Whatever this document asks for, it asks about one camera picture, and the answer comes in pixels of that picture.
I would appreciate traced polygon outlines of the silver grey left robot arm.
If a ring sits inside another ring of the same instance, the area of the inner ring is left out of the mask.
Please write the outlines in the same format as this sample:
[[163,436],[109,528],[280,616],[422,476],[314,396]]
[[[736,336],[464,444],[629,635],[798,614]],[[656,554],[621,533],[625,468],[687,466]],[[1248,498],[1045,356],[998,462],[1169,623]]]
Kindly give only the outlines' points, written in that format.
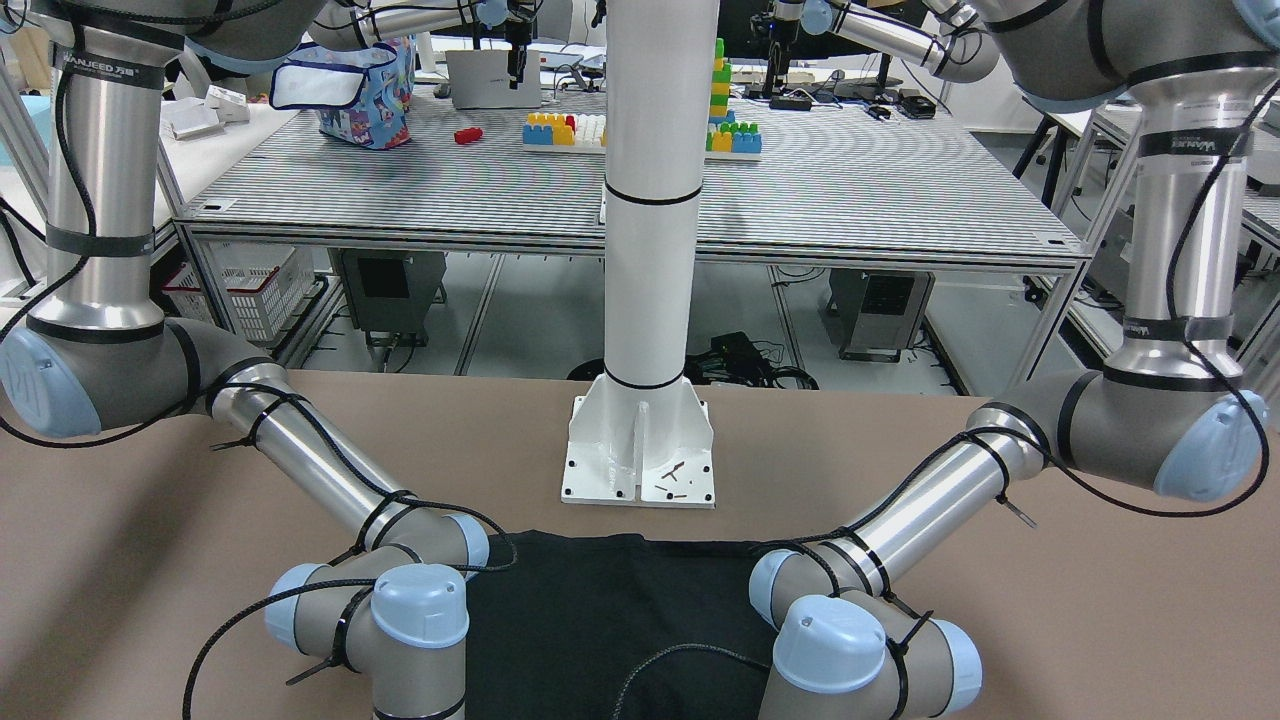
[[975,410],[873,509],[777,541],[753,607],[778,635],[763,719],[938,717],[982,685],[972,639],[893,580],[1009,487],[1053,465],[1211,502],[1265,471],[1265,401],[1229,352],[1245,160],[1277,90],[1275,1],[938,3],[996,47],[1038,108],[1121,94],[1137,210],[1123,342],[1101,372],[1047,375]]

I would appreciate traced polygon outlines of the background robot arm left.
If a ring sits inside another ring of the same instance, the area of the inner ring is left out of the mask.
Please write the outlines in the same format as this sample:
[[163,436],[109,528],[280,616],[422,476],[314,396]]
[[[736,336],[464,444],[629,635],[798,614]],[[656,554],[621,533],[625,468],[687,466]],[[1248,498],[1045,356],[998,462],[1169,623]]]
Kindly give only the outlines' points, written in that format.
[[525,83],[538,1],[328,1],[307,28],[308,37],[337,51],[369,49],[384,40],[461,27],[500,27],[509,44],[509,87]]

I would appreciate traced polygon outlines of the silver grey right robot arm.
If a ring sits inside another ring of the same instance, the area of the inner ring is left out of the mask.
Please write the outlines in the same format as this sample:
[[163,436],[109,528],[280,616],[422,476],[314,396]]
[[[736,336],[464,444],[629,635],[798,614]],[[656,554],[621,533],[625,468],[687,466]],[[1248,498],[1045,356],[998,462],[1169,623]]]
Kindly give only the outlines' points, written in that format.
[[219,327],[151,300],[166,65],[191,47],[239,73],[276,67],[329,1],[27,1],[59,83],[45,238],[47,288],[3,329],[3,387],[26,441],[90,447],[189,413],[234,427],[355,530],[338,559],[287,573],[259,602],[320,669],[372,685],[375,719],[461,719],[467,571],[489,539],[463,509],[399,488]]

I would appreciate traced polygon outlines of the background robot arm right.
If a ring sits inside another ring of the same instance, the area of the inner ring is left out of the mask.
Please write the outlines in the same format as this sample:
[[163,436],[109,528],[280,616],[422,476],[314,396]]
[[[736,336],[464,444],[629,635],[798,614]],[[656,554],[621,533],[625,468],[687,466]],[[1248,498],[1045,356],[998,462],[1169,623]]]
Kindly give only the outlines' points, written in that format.
[[762,96],[772,97],[785,86],[791,46],[797,32],[831,33],[899,56],[928,69],[946,82],[972,83],[996,68],[1000,50],[980,28],[977,12],[963,1],[925,1],[940,22],[938,35],[904,24],[852,1],[773,1],[769,10],[769,45]]

